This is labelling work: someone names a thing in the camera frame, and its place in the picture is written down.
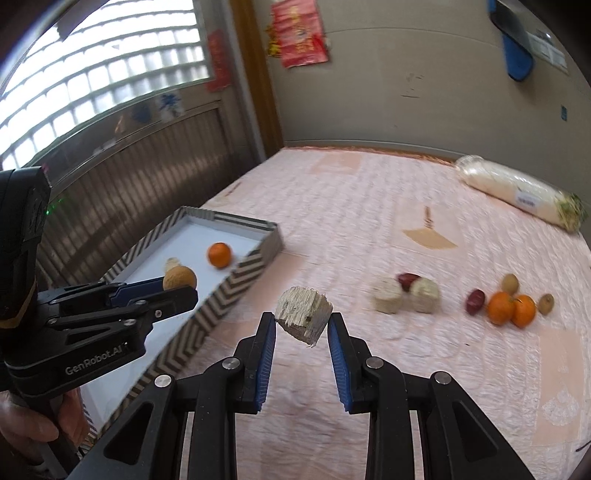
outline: metal screw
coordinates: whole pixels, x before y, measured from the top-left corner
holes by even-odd
[[[447,385],[452,381],[452,376],[447,372],[435,372],[435,381],[441,385]]]
[[[159,375],[156,377],[156,380],[154,380],[154,385],[156,385],[158,388],[164,388],[168,387],[172,381],[173,379],[170,377],[170,375]]]
[[[378,356],[370,356],[366,361],[365,365],[370,368],[382,368],[384,366],[384,361]]]
[[[226,358],[222,362],[222,366],[226,370],[234,370],[235,368],[238,368],[240,366],[240,360],[238,358],[236,358],[235,356],[231,356],[231,357]]]

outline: tray rim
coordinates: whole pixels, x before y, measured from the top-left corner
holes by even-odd
[[[90,433],[81,445],[81,449],[85,452],[92,448],[95,442],[107,431],[146,385],[159,375],[177,375],[184,368],[190,358],[200,349],[209,333],[245,295],[250,286],[256,282],[267,266],[283,249],[281,232],[279,226],[274,222],[205,208],[183,206],[144,235],[107,270],[101,280],[109,283],[113,282],[123,270],[128,268],[156,240],[188,216],[209,220],[220,225],[229,225],[238,229],[254,229],[265,232],[265,235],[248,255],[233,266],[230,273],[201,303],[200,307],[193,311],[193,314],[187,319],[183,327],[162,348],[156,359],[144,371],[141,378],[130,389],[100,429],[94,426],[86,406],[83,405],[84,414],[90,426]]]

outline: kiwi fruit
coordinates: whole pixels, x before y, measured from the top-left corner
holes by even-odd
[[[550,293],[546,293],[538,300],[538,312],[542,315],[548,315],[554,308],[554,297]]]
[[[501,290],[509,295],[515,295],[519,291],[519,280],[513,273],[508,273],[503,277]]]

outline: white bag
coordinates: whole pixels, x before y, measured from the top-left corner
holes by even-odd
[[[578,232],[587,218],[583,202],[576,195],[557,190],[541,180],[478,155],[460,158],[456,169],[470,187],[558,225],[567,232]]]

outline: red poster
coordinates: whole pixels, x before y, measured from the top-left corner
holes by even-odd
[[[232,83],[222,30],[214,30],[207,36],[207,46],[209,54],[212,56],[213,74],[215,76],[213,80],[207,83],[207,89],[210,92],[219,92]]]
[[[328,61],[314,0],[283,0],[271,10],[285,68]]]

